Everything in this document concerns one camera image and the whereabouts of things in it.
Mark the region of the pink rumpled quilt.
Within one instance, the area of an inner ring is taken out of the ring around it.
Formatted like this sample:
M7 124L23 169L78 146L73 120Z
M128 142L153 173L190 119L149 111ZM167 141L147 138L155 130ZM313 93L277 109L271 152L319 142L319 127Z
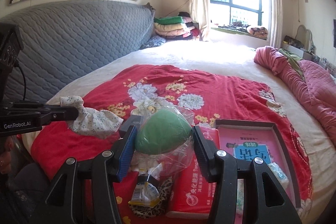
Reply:
M320 65L296 61L270 46L256 50L254 62L269 69L291 90L298 102L325 130L335 144L335 80Z

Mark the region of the green white tissue pack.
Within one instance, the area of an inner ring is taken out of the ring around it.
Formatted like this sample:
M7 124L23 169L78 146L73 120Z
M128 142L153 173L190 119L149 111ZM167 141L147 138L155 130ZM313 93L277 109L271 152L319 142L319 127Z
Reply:
M289 179L287 175L282 171L280 166L276 162L271 162L268 164L268 167L273 172L281 186L286 190L289 185Z

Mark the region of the red white tissue box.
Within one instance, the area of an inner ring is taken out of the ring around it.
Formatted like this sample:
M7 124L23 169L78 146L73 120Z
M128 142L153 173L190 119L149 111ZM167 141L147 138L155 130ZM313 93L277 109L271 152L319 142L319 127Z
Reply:
M179 172L174 180L166 216L181 219L209 217L216 184L208 183L201 174L197 157Z

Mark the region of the clothes on window sill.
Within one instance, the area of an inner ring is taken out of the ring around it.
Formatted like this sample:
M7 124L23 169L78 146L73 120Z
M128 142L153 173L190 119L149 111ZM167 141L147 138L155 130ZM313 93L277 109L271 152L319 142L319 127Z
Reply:
M215 24L213 26L215 30L221 30L231 34L243 34L248 36L253 36L259 39L266 40L268 37L268 30L263 26L251 26L249 24L244 24L240 21L232 22L230 24Z

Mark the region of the cream curtain right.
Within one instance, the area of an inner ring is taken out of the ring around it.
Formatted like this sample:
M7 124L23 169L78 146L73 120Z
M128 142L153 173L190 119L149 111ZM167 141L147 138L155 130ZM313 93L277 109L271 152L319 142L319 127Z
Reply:
M269 45L271 47L281 47L283 18L282 0L270 0L270 23L268 39Z

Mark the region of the cream bed sheet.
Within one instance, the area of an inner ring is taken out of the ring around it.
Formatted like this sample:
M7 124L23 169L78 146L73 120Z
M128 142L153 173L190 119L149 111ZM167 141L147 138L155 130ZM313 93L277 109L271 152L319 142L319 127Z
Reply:
M303 223L316 223L335 191L335 147L319 122L300 105L294 94L268 69L254 63L255 51L247 46L221 46L217 42L169 42L157 48L132 52L66 85L49 99L58 104L61 96L85 96L133 65L173 65L223 76L265 83L272 89L289 121L301 137L309 157L313 178L311 207Z

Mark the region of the green sponge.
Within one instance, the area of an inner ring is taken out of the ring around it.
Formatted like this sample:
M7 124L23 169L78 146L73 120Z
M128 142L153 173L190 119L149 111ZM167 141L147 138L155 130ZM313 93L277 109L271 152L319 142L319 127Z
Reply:
M131 169L159 167L162 176L186 169L194 153L195 113L181 106L165 106L147 116L135 140Z

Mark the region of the dark patterned pillow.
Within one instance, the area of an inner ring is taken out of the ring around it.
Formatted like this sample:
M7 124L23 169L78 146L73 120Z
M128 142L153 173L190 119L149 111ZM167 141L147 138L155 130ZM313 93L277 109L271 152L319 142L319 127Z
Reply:
M147 48L159 47L165 44L165 42L166 42L165 38L155 35L155 36L152 36L147 42L143 43L139 49L144 50Z

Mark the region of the leopard print scrunchie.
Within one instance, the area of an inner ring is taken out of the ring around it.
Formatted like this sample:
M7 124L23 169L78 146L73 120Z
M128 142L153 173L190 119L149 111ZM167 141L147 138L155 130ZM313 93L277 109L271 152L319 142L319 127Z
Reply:
M157 187L149 182L137 185L128 202L131 211L141 218L153 218L163 214L167 208L172 187L171 176Z

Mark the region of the pink book box tray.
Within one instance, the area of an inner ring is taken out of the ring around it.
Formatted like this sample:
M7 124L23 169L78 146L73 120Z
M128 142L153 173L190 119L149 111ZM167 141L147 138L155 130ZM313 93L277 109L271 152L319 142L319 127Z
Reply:
M268 165L276 162L289 179L286 193L296 211L300 206L298 182L292 160L282 136L274 123L218 119L219 148L236 159L251 161L260 158ZM243 223L244 182L238 182L235 223Z

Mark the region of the white floral cloth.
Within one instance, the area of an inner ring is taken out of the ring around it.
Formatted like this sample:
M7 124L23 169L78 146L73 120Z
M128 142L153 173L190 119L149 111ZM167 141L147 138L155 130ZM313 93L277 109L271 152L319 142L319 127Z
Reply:
M60 97L60 106L75 107L79 112L76 119L67 121L68 127L76 134L106 139L116 133L123 119L109 110L84 107L80 96Z

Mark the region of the black television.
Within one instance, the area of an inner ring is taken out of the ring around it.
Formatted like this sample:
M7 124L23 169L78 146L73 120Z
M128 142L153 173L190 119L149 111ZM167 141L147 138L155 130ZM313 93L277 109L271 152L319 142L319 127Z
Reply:
M336 48L336 19L333 20L333 47Z

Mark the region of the grey quilted headboard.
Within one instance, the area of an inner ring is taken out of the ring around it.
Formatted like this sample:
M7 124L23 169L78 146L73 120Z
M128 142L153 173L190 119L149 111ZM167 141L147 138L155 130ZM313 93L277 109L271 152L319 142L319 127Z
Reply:
M72 81L139 50L153 31L151 5L76 0L15 11L2 23L19 27L19 68L4 99L47 102Z

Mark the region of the stack of folded blankets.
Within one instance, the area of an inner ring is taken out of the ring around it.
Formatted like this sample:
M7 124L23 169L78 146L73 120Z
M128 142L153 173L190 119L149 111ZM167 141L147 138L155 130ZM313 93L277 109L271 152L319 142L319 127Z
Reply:
M199 24L194 23L188 12L179 12L177 16L155 18L154 32L166 40L199 40Z

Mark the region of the yellow snack packet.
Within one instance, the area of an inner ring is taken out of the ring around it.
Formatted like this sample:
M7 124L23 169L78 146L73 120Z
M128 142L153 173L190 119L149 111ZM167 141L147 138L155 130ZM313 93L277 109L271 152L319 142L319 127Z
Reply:
M155 207L160 201L158 188L149 181L142 180L134 188L131 200L132 206Z

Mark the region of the red floral quilt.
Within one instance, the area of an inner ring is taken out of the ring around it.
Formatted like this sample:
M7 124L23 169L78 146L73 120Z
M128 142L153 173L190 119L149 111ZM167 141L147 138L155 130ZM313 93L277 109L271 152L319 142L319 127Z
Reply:
M31 156L54 183L44 223L300 223L312 178L264 83L135 65L53 122Z

